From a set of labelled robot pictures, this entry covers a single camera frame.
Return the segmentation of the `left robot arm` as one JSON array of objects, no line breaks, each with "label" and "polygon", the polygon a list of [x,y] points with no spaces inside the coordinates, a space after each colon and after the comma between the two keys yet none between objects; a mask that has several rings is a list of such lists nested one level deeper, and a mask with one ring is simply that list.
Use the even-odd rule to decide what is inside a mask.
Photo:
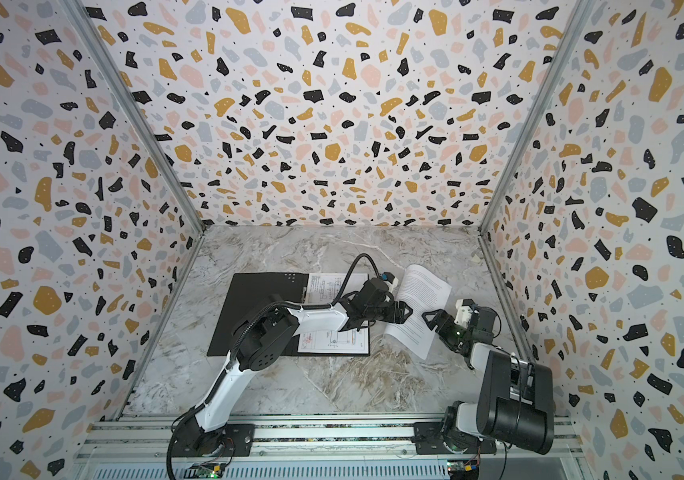
[{"label": "left robot arm", "polygon": [[269,368],[293,338],[317,331],[361,330],[373,322],[401,325],[413,308],[393,296],[381,277],[325,304],[299,304],[270,296],[252,309],[234,331],[225,365],[206,396],[179,422],[195,438],[220,433],[252,378]]}]

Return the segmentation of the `aluminium corner post right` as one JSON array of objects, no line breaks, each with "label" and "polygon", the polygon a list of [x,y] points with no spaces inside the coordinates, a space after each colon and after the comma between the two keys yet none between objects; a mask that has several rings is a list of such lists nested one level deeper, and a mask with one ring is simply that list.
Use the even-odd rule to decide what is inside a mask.
[{"label": "aluminium corner post right", "polygon": [[491,230],[494,217],[502,208],[506,190],[513,183],[513,176],[520,167],[528,146],[533,140],[540,119],[549,105],[558,81],[569,61],[572,49],[591,14],[594,4],[595,2],[593,0],[579,0],[575,4],[574,10],[569,17],[563,32],[563,38],[554,52],[551,66],[546,72],[542,85],[534,99],[533,105],[529,110],[523,128],[518,136],[514,149],[512,150],[511,158],[499,176],[497,188],[494,191],[479,227],[479,234],[482,238]]}]

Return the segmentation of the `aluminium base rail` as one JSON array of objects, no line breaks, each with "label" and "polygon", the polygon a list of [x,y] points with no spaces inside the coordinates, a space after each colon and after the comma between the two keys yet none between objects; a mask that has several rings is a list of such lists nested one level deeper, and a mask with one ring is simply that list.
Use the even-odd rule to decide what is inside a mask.
[{"label": "aluminium base rail", "polygon": [[589,479],[572,422],[555,421],[544,454],[489,437],[459,450],[439,414],[235,416],[217,453],[166,458],[169,417],[100,422],[77,454],[75,479]]}]

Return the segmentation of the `text page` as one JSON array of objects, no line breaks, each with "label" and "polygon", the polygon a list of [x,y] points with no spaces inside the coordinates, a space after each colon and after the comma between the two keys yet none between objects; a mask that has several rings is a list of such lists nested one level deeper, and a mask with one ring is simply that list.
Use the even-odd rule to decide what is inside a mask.
[{"label": "text page", "polygon": [[412,264],[406,268],[396,299],[405,302],[412,314],[403,324],[389,324],[384,332],[398,340],[421,360],[428,358],[434,332],[422,315],[446,307],[452,287],[423,266]]}]

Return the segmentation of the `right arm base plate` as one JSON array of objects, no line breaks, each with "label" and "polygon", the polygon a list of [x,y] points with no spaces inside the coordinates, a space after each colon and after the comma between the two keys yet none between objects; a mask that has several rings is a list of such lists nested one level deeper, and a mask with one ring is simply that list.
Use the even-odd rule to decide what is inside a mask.
[{"label": "right arm base plate", "polygon": [[465,433],[442,422],[413,424],[415,444],[419,455],[486,455],[496,454],[496,443],[478,435]]}]

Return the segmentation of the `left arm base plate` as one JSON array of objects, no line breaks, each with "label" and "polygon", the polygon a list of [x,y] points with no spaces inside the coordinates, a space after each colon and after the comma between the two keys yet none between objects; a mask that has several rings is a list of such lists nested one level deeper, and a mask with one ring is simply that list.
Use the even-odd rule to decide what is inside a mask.
[{"label": "left arm base plate", "polygon": [[248,457],[254,436],[254,424],[226,424],[205,432],[193,418],[174,430],[169,457]]}]

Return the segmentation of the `aluminium corner post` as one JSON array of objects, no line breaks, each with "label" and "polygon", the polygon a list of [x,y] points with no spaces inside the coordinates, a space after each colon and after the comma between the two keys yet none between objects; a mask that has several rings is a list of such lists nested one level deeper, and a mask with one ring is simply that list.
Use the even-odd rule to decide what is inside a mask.
[{"label": "aluminium corner post", "polygon": [[119,69],[110,55],[104,41],[99,36],[97,28],[91,22],[82,1],[61,1],[62,9],[74,29],[83,40],[97,66],[103,72],[106,83],[111,88],[116,100],[127,115],[139,139],[148,148],[153,160],[164,175],[166,183],[180,205],[180,209],[187,216],[189,222],[198,234],[205,232],[205,225],[185,193],[173,166],[170,164],[159,141],[153,134],[145,116],[139,109],[130,88],[123,81]]},{"label": "aluminium corner post", "polygon": [[574,10],[569,17],[563,32],[563,38],[554,52],[551,66],[546,72],[542,85],[534,99],[533,105],[529,110],[523,128],[518,136],[514,149],[512,150],[511,158],[499,176],[497,188],[494,191],[479,227],[479,234],[482,238],[491,230],[494,217],[502,208],[506,190],[513,183],[513,176],[520,167],[528,146],[533,140],[540,119],[549,105],[558,81],[569,61],[572,49],[591,14],[594,4],[595,2],[593,0],[579,0],[575,4]]}]

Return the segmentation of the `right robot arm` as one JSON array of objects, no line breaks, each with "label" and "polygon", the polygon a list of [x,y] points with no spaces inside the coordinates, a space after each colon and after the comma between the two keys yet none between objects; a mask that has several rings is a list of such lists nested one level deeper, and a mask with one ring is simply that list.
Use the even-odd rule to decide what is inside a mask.
[{"label": "right robot arm", "polygon": [[457,313],[437,309],[422,314],[442,343],[482,375],[474,403],[456,401],[445,412],[438,438],[451,452],[477,449],[486,440],[545,455],[555,439],[552,370],[496,346],[501,317],[471,300]]}]

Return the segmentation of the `technical drawing sheet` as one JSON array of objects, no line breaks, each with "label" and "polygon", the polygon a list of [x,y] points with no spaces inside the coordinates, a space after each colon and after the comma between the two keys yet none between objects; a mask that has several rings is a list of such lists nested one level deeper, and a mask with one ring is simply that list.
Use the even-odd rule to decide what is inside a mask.
[{"label": "technical drawing sheet", "polygon": [[[342,287],[344,278],[342,273],[311,273],[303,304],[330,304]],[[341,331],[348,321],[343,317],[341,306],[302,310],[298,314],[300,326],[296,338],[300,355],[366,356],[370,353],[367,330]]]}]

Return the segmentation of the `aluminium corner post left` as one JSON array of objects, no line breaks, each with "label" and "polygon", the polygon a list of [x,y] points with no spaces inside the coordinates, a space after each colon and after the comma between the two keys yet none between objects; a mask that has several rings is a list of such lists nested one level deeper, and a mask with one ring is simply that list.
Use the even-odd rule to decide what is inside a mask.
[{"label": "aluminium corner post left", "polygon": [[198,234],[205,232],[205,225],[185,193],[173,166],[170,164],[159,141],[153,134],[145,116],[139,109],[130,88],[123,81],[119,69],[110,55],[104,41],[99,36],[97,28],[91,22],[82,1],[61,1],[62,9],[74,29],[83,40],[97,66],[103,72],[106,83],[111,88],[116,100],[127,115],[139,139],[148,148],[153,160],[164,175],[166,183],[180,205],[180,209],[187,216],[189,222]]}]

